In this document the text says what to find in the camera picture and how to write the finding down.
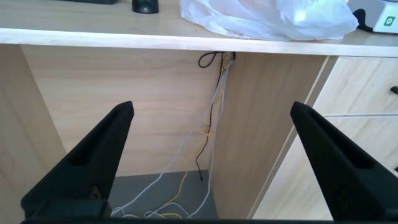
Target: wood grain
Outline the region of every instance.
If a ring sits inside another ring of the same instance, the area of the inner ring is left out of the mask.
[[[66,154],[18,45],[0,45],[0,222],[23,219],[21,197]]]
[[[328,77],[330,75],[331,70],[334,68],[336,61],[338,60],[338,57],[335,56],[329,56],[325,59],[323,62],[323,65],[321,69],[319,70],[319,73],[310,89],[308,92],[308,95],[306,99],[303,101],[305,104],[313,106],[318,99],[319,93],[321,92],[322,88],[325,85],[325,82],[328,80]],[[290,129],[289,134],[287,135],[287,138],[285,140],[285,143],[282,146],[282,149],[279,152],[279,155],[277,159],[275,160],[274,165],[272,166],[271,171],[269,172],[269,175],[267,176],[266,181],[264,182],[262,189],[260,193],[257,196],[256,201],[254,202],[248,218],[253,218],[254,214],[257,212],[257,208],[259,207],[260,203],[262,202],[262,199],[264,198],[264,195],[266,194],[270,184],[274,180],[274,177],[276,173],[279,170],[279,167],[281,166],[282,162],[285,159],[285,156],[287,152],[289,151],[295,137],[297,135],[296,129],[292,127]]]
[[[118,175],[162,172],[183,138],[210,105],[218,77],[218,56],[206,68],[204,52],[24,46],[55,127],[71,150],[115,105],[131,100],[135,116]],[[205,131],[208,116],[199,130]],[[195,170],[192,151],[204,136],[195,132],[169,172]],[[199,163],[206,168],[209,150]],[[190,158],[188,168],[184,160]]]
[[[388,169],[398,166],[398,116],[328,120]],[[299,137],[286,155],[254,218],[331,220]]]
[[[237,54],[226,84],[212,189],[220,218],[247,218],[325,57]]]
[[[394,35],[357,30],[343,40],[235,39],[183,20],[178,0],[160,1],[160,8],[158,14],[142,15],[131,12],[131,0],[111,6],[0,0],[0,43],[398,57],[398,37]]]
[[[322,115],[398,114],[398,59],[340,57],[317,101]]]

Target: green label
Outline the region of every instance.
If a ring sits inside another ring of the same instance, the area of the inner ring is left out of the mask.
[[[396,19],[395,16],[387,17],[386,21],[384,22],[384,25],[391,26],[395,19]]]

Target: floor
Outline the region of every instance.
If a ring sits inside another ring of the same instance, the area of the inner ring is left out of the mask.
[[[193,213],[200,206],[207,193],[208,173],[207,171],[202,173],[204,173],[203,182],[200,181],[197,171],[188,172],[183,183],[182,191],[175,200],[175,202],[180,204],[188,213]],[[153,211],[159,208],[177,194],[184,174],[185,172],[164,174],[158,183],[142,194],[133,204],[126,207],[124,209],[125,212],[142,217],[146,211]],[[111,195],[109,196],[109,204],[111,208],[119,207],[130,202],[151,182],[158,178],[158,176],[159,174],[151,174],[115,178]],[[177,206],[165,208],[164,210],[161,210],[160,213],[171,212],[178,213],[184,218],[187,217],[187,215]],[[212,192],[210,192],[210,195],[201,210],[193,217],[207,219],[218,218]]]

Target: black computer mouse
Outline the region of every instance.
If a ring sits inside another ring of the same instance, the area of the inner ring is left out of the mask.
[[[159,12],[159,1],[132,0],[132,10],[136,13],[155,14]]]

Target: drawer cabinet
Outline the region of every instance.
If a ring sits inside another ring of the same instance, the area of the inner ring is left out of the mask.
[[[398,166],[398,116],[328,120],[388,169]],[[254,218],[331,220],[329,209],[298,136]]]
[[[315,109],[329,114],[398,114],[398,59],[340,57]]]

